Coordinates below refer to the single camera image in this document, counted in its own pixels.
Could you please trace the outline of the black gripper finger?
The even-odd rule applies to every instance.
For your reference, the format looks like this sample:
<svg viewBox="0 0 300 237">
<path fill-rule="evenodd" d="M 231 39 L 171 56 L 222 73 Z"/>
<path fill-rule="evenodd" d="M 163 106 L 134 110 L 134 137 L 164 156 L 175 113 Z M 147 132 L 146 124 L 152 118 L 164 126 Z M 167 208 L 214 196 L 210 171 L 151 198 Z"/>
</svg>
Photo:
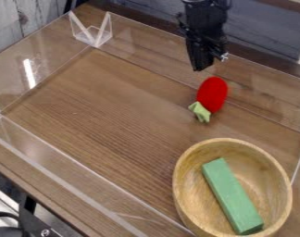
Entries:
<svg viewBox="0 0 300 237">
<path fill-rule="evenodd" d="M 214 63 L 214 55 L 210 49 L 203 46 L 202 47 L 202 67 L 206 69 Z"/>
<path fill-rule="evenodd" d="M 193 70 L 201 71 L 202 70 L 201 47 L 191 40 L 186 40 L 186 45 L 187 45 L 187 51 L 188 51 L 188 57 L 190 57 Z"/>
</svg>

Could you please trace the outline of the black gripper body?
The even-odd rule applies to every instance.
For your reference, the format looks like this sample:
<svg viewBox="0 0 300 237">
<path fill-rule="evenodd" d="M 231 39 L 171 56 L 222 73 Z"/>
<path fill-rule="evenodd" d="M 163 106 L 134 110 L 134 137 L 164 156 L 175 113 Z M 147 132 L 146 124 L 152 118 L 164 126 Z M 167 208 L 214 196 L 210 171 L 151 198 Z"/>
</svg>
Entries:
<svg viewBox="0 0 300 237">
<path fill-rule="evenodd" d="M 214 55 L 214 60 L 227 60 L 223 25 L 226 23 L 227 14 L 225 12 L 209 12 L 207 14 L 176 14 L 179 31 L 184 39 L 194 41 L 201 47 L 206 46 Z"/>
</svg>

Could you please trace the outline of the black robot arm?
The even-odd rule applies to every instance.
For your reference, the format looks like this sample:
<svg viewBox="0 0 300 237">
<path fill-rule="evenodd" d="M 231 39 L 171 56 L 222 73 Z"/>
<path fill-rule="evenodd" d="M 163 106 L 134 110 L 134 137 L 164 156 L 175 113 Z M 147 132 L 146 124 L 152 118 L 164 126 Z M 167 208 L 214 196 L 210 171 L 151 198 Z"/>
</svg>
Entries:
<svg viewBox="0 0 300 237">
<path fill-rule="evenodd" d="M 227 60 L 227 38 L 223 25 L 231 0 L 180 0 L 184 12 L 176 14 L 178 27 L 186 39 L 194 71 L 210 67 L 214 60 Z"/>
</svg>

